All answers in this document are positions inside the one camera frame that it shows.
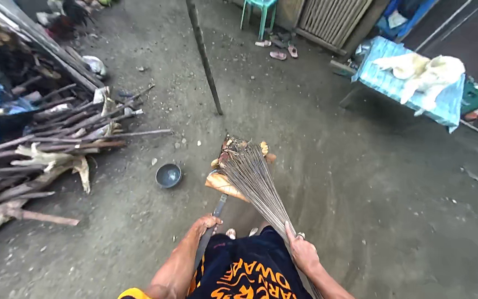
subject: dirt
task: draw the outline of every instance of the dirt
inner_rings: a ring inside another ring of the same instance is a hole
[[[240,8],[197,5],[225,115],[216,115],[183,1],[120,1],[99,12],[88,28],[97,38],[73,44],[104,61],[115,88],[156,84],[129,131],[175,134],[90,159],[90,195],[67,173],[50,187],[54,197],[26,207],[78,226],[21,220],[0,229],[0,298],[116,298],[144,287],[215,207],[219,193],[203,183],[232,133],[267,141],[291,220],[356,298],[478,299],[478,182],[461,171],[478,176],[478,134],[450,135],[372,94],[342,110],[350,83],[331,73],[329,52],[300,39],[297,60],[276,61],[254,45],[257,25],[239,30]],[[168,162],[184,177],[160,189],[155,172]],[[231,198],[222,218],[239,236],[261,221]]]

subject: table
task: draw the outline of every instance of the table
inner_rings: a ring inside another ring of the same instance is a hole
[[[396,44],[380,36],[373,38],[370,52],[363,60],[357,73],[352,77],[352,85],[354,85],[352,90],[339,105],[346,108],[364,86],[366,86],[366,89],[371,88],[399,103],[405,80],[394,77],[390,70],[379,70],[379,67],[372,61],[377,58],[399,56],[407,53],[412,53],[412,51],[404,48],[403,44]],[[462,74],[456,83],[446,87],[438,95],[437,105],[431,111],[422,108],[423,94],[421,92],[415,92],[408,102],[403,105],[416,110],[414,116],[426,115],[442,126],[448,127],[449,133],[452,133],[458,128],[461,119],[461,102],[465,80],[466,74]]]

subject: metal bowl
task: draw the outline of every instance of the metal bowl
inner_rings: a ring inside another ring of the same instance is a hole
[[[174,187],[182,178],[182,170],[176,164],[165,164],[156,171],[156,182],[162,188]]]

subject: broom bristles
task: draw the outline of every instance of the broom bristles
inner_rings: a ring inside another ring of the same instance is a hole
[[[239,146],[237,153],[230,153],[222,169],[229,182],[254,205],[285,241],[288,241],[285,221],[289,222],[296,235],[258,144]]]

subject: plastic chair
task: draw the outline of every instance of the plastic chair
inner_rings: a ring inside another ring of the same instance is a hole
[[[274,19],[276,18],[276,5],[275,3],[278,0],[244,0],[243,4],[243,15],[241,16],[241,30],[243,30],[243,19],[246,6],[250,5],[248,10],[248,15],[246,16],[246,21],[250,23],[250,14],[252,13],[253,6],[257,6],[261,9],[261,24],[259,24],[259,40],[263,40],[263,34],[265,32],[265,23],[267,22],[267,12],[269,7],[274,4],[272,9],[272,20],[270,21],[270,30],[274,27]]]

